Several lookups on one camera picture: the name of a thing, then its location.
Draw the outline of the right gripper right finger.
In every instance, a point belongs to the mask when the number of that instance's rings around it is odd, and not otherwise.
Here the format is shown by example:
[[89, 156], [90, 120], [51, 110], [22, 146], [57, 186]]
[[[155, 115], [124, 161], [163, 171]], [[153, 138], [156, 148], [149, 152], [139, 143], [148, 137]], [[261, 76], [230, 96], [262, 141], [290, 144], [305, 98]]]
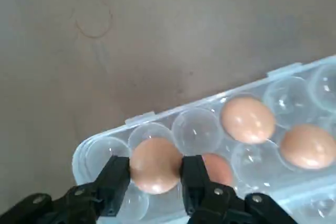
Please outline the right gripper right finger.
[[297, 223], [266, 194], [241, 199], [232, 187], [211, 181], [201, 155], [182, 158], [180, 179], [188, 223]]

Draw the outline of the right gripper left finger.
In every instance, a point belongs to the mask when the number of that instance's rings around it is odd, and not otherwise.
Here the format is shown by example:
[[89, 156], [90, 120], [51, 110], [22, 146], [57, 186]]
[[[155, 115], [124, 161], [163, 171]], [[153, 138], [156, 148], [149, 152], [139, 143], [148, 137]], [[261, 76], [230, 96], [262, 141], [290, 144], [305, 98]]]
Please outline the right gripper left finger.
[[71, 187], [61, 198], [31, 194], [1, 214], [1, 223], [96, 223], [115, 217], [130, 184], [129, 158], [112, 156], [98, 177]]

